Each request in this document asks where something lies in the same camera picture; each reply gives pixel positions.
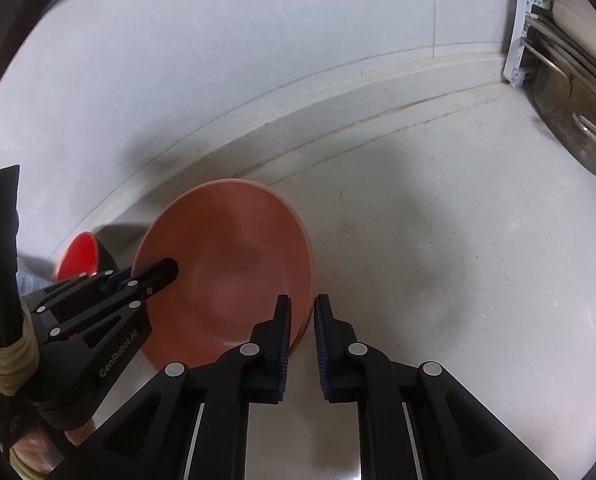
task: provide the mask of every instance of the white countertop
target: white countertop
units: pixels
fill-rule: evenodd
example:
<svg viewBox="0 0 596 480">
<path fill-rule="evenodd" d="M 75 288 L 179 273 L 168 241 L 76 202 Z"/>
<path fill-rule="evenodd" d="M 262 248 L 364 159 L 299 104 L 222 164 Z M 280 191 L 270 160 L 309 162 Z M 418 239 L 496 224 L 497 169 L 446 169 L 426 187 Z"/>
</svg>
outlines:
<svg viewBox="0 0 596 480">
<path fill-rule="evenodd" d="M 520 90 L 429 106 L 430 119 L 354 124 L 249 177 L 271 184 L 272 166 L 301 160 L 272 188 L 310 232 L 335 316 L 392 360 L 443 364 L 561 480 L 578 480 L 596 459 L 596 177 Z M 328 155 L 337 135 L 357 147 Z M 138 359 L 127 376 L 136 386 L 150 373 Z M 356 406 L 322 400 L 311 326 L 284 402 L 250 408 L 246 478 L 360 478 Z"/>
</svg>

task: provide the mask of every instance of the metal pot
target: metal pot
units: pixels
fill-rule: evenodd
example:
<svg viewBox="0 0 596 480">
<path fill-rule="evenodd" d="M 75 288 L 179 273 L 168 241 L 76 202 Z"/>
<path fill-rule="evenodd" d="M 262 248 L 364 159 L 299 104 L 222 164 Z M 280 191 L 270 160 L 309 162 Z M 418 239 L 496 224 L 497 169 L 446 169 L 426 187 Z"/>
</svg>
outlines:
<svg viewBox="0 0 596 480">
<path fill-rule="evenodd" d="M 596 76 L 582 55 L 557 38 L 540 32 L 536 38 L 540 50 L 524 40 L 541 62 L 532 86 L 536 110 L 569 153 L 596 176 Z"/>
</svg>

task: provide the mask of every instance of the screw head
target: screw head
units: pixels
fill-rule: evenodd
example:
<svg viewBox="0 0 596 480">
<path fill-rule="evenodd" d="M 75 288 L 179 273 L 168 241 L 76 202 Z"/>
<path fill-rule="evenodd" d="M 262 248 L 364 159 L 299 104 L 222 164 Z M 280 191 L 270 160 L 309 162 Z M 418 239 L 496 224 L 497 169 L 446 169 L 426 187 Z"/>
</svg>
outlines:
<svg viewBox="0 0 596 480">
<path fill-rule="evenodd" d="M 347 347 L 347 350 L 353 355 L 365 355 L 367 353 L 367 347 L 362 343 L 351 343 L 351 345 Z"/>
<path fill-rule="evenodd" d="M 169 363 L 165 368 L 165 373 L 169 377 L 178 377 L 185 371 L 185 365 L 182 363 Z"/>
<path fill-rule="evenodd" d="M 422 365 L 422 371 L 427 375 L 436 376 L 443 372 L 443 367 L 435 361 L 429 361 Z"/>
<path fill-rule="evenodd" d="M 256 343 L 245 343 L 240 347 L 240 353 L 243 355 L 256 355 L 260 352 L 260 347 Z"/>
</svg>

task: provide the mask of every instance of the finger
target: finger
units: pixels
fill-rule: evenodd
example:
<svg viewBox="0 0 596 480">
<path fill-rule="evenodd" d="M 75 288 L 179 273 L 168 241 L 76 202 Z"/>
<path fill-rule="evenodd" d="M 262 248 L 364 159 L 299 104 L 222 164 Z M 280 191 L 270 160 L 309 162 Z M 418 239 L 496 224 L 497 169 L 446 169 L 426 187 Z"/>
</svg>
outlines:
<svg viewBox="0 0 596 480">
<path fill-rule="evenodd" d="M 67 440 L 74 446 L 79 446 L 90 434 L 95 431 L 95 429 L 96 425 L 94 424 L 94 421 L 90 420 L 87 424 L 76 430 L 65 431 L 64 436 L 66 436 Z"/>
<path fill-rule="evenodd" d="M 31 451 L 16 450 L 16 455 L 22 463 L 29 466 L 34 471 L 38 471 L 43 475 L 47 475 L 52 471 L 52 469 L 48 466 L 47 462 L 40 458 L 40 455 L 38 455 L 38 453 L 34 453 Z"/>
<path fill-rule="evenodd" d="M 49 451 L 49 439 L 47 438 L 44 431 L 40 428 L 34 428 L 33 430 L 29 431 L 23 438 L 21 438 L 17 443 L 14 444 L 14 449 L 16 452 L 18 450 L 21 451 L 30 451 L 36 453 L 44 453 Z"/>
</svg>

